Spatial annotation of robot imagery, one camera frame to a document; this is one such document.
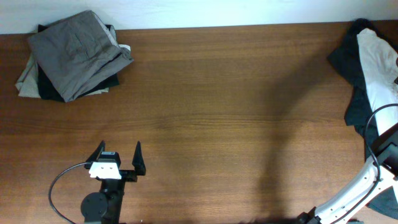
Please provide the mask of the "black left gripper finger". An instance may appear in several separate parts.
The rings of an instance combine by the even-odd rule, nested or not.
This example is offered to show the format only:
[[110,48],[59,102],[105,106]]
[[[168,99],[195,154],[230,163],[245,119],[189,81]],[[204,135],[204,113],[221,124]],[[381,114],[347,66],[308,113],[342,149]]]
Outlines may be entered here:
[[132,165],[136,174],[146,174],[146,165],[144,163],[140,141],[138,141],[136,144],[136,149],[134,151],[134,156],[132,159]]
[[106,143],[104,141],[101,141],[99,146],[95,149],[95,151],[87,158],[86,162],[89,164],[92,164],[93,162],[96,162],[102,152],[105,150]]

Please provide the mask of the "white polo shirt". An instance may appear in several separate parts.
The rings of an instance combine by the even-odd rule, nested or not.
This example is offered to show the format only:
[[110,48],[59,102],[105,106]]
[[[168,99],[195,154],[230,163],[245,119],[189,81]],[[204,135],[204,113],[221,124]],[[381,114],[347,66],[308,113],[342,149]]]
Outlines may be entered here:
[[371,29],[362,30],[357,41],[372,111],[397,103],[397,50]]

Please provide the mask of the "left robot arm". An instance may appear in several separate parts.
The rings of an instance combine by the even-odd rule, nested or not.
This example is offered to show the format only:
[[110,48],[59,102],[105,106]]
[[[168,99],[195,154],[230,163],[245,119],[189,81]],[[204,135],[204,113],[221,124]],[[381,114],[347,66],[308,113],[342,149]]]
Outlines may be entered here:
[[105,146],[101,141],[84,165],[90,177],[101,182],[99,191],[82,200],[80,210],[85,223],[118,224],[125,184],[137,182],[139,176],[146,175],[140,142],[137,142],[132,158],[133,170],[121,169],[118,152],[107,152]]

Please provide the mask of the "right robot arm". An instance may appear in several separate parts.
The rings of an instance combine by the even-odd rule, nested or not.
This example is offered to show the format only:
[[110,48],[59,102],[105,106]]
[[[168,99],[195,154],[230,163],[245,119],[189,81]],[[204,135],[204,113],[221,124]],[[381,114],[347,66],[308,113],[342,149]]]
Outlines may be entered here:
[[383,133],[372,147],[376,160],[368,158],[358,175],[332,199],[301,213],[295,223],[347,223],[386,189],[397,193],[397,125]]

